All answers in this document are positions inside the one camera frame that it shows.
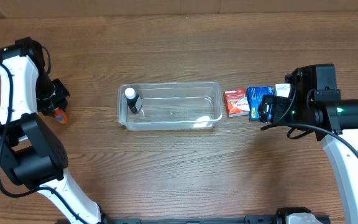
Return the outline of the red Panadol box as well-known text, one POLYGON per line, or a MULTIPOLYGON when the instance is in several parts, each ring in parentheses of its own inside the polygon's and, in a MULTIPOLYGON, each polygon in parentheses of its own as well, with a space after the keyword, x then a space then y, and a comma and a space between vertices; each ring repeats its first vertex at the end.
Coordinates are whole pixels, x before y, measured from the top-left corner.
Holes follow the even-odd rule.
POLYGON ((246 116, 250 112, 245 88, 235 88, 224 91, 227 114, 230 118, 246 116))

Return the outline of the dark brown bottle white cap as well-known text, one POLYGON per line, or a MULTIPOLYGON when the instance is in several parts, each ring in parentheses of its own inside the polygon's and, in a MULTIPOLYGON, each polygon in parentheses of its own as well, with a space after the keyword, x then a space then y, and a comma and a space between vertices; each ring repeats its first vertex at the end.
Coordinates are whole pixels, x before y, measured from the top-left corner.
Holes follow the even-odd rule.
POLYGON ((142 108, 142 99, 140 95, 131 87, 124 91, 128 108, 132 113, 137 114, 142 108))

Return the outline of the white plaster box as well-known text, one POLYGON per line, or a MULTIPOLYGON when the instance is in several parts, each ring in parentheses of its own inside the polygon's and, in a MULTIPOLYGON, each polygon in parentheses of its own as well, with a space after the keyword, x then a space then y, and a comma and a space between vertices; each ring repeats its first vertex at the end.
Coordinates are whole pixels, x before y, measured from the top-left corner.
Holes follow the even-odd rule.
POLYGON ((291 92, 291 85, 289 83, 278 83, 275 85, 274 95, 288 98, 291 92))

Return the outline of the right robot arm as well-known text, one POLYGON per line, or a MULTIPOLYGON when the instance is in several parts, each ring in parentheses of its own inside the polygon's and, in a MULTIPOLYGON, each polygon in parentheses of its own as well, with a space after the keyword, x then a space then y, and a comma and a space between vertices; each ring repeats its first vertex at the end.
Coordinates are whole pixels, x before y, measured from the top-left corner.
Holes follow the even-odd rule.
POLYGON ((335 66, 316 64, 285 75, 286 97, 264 95, 263 130, 287 126, 297 138, 315 133, 333 168, 346 223, 358 223, 358 99, 341 98, 335 66))

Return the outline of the clear plastic container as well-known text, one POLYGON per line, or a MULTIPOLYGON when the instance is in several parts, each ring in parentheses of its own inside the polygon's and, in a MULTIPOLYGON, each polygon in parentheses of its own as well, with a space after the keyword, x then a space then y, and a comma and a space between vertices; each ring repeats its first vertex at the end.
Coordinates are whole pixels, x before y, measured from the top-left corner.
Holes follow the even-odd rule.
POLYGON ((222 116, 217 82, 123 84, 117 94, 117 122, 130 131, 212 128, 222 116), (138 113, 132 113, 126 103, 127 88, 140 95, 138 113))

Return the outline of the blue VapoDrops box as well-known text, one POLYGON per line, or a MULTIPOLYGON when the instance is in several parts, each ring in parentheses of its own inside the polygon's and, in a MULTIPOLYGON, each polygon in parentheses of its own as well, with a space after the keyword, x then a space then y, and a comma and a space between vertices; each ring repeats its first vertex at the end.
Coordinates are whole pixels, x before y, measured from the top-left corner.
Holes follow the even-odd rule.
POLYGON ((247 101, 249 104, 249 121, 258 121, 258 107, 264 95, 273 95, 272 86, 248 86, 246 89, 247 101))

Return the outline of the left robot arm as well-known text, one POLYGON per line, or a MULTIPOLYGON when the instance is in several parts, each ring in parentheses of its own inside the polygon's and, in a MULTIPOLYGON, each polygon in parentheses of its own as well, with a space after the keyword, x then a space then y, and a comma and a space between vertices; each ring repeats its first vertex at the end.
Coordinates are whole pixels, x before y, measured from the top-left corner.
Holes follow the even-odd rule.
POLYGON ((48 198, 69 223, 110 223, 68 170, 66 150, 40 115, 65 123, 69 91, 51 80, 50 54, 30 37, 0 49, 0 191, 48 198))

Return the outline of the orange tablet tube white cap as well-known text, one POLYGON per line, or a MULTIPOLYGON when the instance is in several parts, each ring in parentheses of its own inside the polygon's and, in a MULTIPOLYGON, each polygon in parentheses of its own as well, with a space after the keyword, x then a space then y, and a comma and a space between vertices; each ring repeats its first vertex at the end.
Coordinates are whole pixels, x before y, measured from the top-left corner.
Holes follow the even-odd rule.
POLYGON ((64 110, 62 108, 55 108, 53 110, 54 117, 57 121, 59 121, 62 124, 66 124, 68 122, 67 115, 65 114, 64 110))

